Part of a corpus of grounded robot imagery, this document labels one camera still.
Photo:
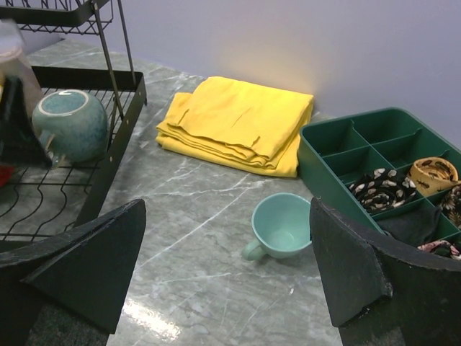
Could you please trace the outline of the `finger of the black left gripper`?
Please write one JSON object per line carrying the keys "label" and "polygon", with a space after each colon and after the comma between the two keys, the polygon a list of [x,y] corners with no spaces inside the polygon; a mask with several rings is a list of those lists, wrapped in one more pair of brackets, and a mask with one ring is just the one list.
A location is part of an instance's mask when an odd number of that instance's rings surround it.
{"label": "finger of the black left gripper", "polygon": [[1,165],[51,168],[52,161],[39,142],[24,103],[22,80],[5,76],[1,93]]}

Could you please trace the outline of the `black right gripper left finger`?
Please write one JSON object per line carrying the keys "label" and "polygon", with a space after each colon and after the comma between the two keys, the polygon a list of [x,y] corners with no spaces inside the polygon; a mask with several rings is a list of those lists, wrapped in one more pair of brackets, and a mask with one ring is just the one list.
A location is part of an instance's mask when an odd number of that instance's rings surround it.
{"label": "black right gripper left finger", "polygon": [[1,344],[107,344],[145,229],[137,199],[42,241],[2,241]]}

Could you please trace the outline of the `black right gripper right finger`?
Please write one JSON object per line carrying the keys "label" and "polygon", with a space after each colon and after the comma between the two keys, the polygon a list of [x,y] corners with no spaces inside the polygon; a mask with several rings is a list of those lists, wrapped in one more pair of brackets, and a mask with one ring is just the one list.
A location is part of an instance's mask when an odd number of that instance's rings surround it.
{"label": "black right gripper right finger", "polygon": [[310,232],[343,345],[459,345],[460,262],[311,200]]}

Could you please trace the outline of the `red mug black handle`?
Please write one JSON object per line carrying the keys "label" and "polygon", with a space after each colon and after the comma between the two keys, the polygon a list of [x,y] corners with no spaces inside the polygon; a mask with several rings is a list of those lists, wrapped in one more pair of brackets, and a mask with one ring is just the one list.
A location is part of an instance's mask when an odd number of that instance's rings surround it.
{"label": "red mug black handle", "polygon": [[14,173],[14,167],[0,166],[0,187],[3,187]]}

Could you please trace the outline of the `grey-green ceramic mug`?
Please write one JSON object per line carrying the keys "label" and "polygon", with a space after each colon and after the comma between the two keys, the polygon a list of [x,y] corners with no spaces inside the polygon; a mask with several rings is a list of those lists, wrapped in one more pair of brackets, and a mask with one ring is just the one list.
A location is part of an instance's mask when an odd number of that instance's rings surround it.
{"label": "grey-green ceramic mug", "polygon": [[92,94],[66,89],[46,95],[32,113],[39,141],[51,167],[77,164],[103,156],[109,141],[109,121],[102,103]]}

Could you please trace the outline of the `teal ceramic cup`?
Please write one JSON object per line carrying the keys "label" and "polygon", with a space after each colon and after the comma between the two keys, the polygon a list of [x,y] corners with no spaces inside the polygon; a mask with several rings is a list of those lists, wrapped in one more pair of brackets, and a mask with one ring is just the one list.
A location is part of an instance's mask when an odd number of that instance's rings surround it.
{"label": "teal ceramic cup", "polygon": [[245,260],[294,256],[312,244],[310,202],[288,192],[270,195],[255,207],[251,226],[254,240],[241,252]]}

